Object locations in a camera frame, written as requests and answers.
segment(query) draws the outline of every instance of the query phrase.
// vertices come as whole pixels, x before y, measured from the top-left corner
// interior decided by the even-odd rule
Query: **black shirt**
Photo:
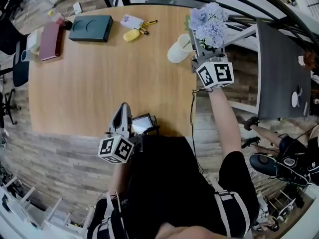
[[[164,222],[175,227],[202,226],[226,235],[215,191],[199,172],[186,139],[147,135],[143,148],[143,153],[132,157],[127,190],[120,196],[129,238],[155,238]],[[241,152],[226,156],[219,171],[219,185],[239,194],[252,223],[259,205]],[[106,200],[102,199],[96,206],[88,238],[103,219],[105,208]]]

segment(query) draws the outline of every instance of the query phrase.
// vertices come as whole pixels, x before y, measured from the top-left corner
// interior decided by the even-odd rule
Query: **book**
[[[55,23],[47,23],[42,32],[39,58],[42,61],[60,56],[63,28]]]

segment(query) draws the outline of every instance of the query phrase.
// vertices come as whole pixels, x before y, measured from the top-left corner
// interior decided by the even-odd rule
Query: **table top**
[[[311,95],[310,70],[298,63],[304,50],[288,36],[261,20],[257,23],[261,60],[261,93],[258,117],[301,118],[308,115]],[[291,97],[300,86],[300,106],[293,108]]]
[[[114,112],[127,102],[134,117],[155,115],[162,135],[190,135],[196,75],[191,72],[190,56],[179,64],[167,59],[169,48],[186,32],[189,9],[133,5],[82,15],[106,14],[114,20],[107,43],[74,42],[66,31],[60,57],[30,62],[33,130],[101,137]],[[127,43],[123,34],[129,29],[120,25],[124,14],[158,23],[146,27],[149,35]]]

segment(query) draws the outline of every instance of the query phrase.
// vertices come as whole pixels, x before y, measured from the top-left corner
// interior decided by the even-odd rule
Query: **power socket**
[[[80,14],[82,13],[82,8],[81,8],[81,5],[79,2],[76,2],[74,5],[73,5],[73,9],[74,9],[74,13],[75,14]]]

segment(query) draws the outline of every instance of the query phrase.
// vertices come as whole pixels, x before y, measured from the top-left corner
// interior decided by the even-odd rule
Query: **metal railing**
[[[245,29],[251,24],[255,24],[257,17],[253,16],[252,14],[243,11],[239,8],[232,7],[228,4],[221,3],[215,0],[193,0],[198,1],[202,3],[210,3],[212,1],[217,2],[221,7],[228,9],[230,11],[233,11],[235,13],[238,13],[239,15],[231,15],[229,16],[228,21],[232,23],[239,24],[241,26],[233,26],[228,24],[228,27],[236,28],[236,30]],[[297,43],[303,48],[303,49],[310,49],[313,50],[317,56],[319,57],[319,36],[317,34],[314,34],[306,25],[305,23],[288,7],[286,6],[282,1],[280,0],[266,0],[273,6],[275,6],[277,9],[279,9],[282,13],[284,13],[286,16],[283,18],[277,18],[272,13],[268,12],[267,10],[259,7],[258,5],[248,1],[248,0],[237,0],[239,2],[242,2],[248,6],[250,6],[253,9],[256,9],[257,11],[263,13],[264,15],[268,16],[270,19],[262,19],[263,21],[266,21],[271,27],[277,28],[277,29],[284,29],[289,32],[291,32],[297,39]],[[110,4],[113,4],[110,1],[105,1],[107,6],[109,7]],[[132,3],[130,0],[122,0],[122,3],[124,6],[126,5],[137,5],[137,4],[145,4],[145,3]],[[160,5],[168,5],[167,3],[152,3],[148,2],[147,4],[160,4]],[[301,35],[308,37],[312,43],[304,41],[301,38]]]

